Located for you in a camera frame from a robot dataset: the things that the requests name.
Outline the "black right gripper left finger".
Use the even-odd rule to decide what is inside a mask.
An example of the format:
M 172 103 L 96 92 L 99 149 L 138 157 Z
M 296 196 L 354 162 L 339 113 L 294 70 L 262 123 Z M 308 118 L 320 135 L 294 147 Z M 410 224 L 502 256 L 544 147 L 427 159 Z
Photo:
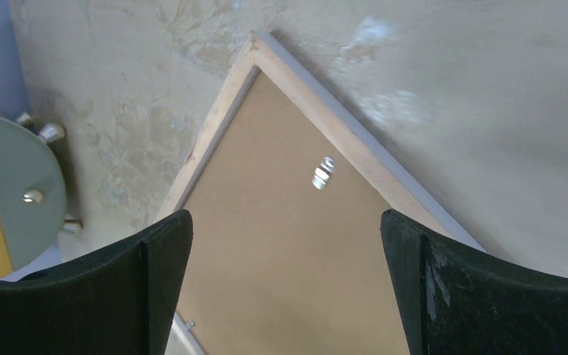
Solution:
M 66 263 L 0 281 L 0 354 L 163 354 L 192 247 L 186 210 Z

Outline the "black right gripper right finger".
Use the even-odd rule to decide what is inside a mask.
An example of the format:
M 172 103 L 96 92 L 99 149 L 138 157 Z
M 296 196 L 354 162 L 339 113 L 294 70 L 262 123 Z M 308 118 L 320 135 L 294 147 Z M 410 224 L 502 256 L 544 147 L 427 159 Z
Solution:
M 380 233 L 412 354 L 568 354 L 568 278 L 509 263 L 393 209 Z

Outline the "brown hardboard backing board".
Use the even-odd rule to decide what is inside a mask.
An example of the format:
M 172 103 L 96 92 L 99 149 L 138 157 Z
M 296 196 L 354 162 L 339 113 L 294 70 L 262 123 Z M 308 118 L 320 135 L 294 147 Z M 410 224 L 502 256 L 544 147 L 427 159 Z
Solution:
M 179 299 L 208 354 L 407 354 L 381 195 L 265 76 L 185 205 Z

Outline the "wooden picture frame with glass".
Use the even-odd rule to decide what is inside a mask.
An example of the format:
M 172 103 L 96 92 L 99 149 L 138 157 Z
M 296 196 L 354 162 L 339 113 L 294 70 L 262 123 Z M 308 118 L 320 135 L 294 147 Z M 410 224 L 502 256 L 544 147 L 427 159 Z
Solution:
M 476 247 L 477 242 L 272 35 L 253 32 L 231 68 L 158 217 L 185 205 L 252 84 L 265 75 L 388 203 L 427 227 Z M 195 324 L 177 307 L 172 333 L 189 354 L 208 354 Z

